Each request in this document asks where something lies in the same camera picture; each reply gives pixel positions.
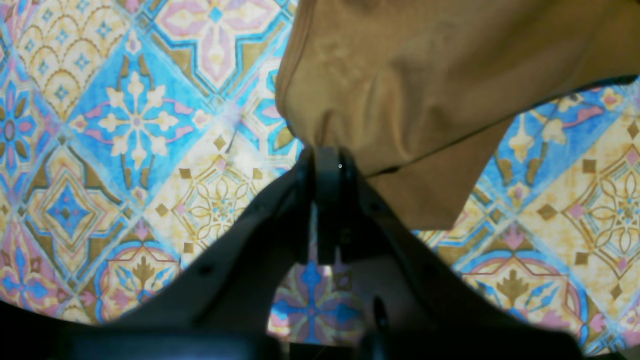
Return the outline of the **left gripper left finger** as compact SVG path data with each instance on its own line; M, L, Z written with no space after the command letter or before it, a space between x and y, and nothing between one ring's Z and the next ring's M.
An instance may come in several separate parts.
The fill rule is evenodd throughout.
M2 303L1 358L280 360L266 324L278 285L308 260L315 160L302 151L176 280L115 321L83 325Z

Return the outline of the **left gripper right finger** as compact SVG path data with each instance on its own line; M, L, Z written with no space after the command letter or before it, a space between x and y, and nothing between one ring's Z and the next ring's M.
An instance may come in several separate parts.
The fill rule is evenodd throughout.
M418 240L345 150L315 150L317 260L348 265L365 313L358 360L582 360L566 332L528 325Z

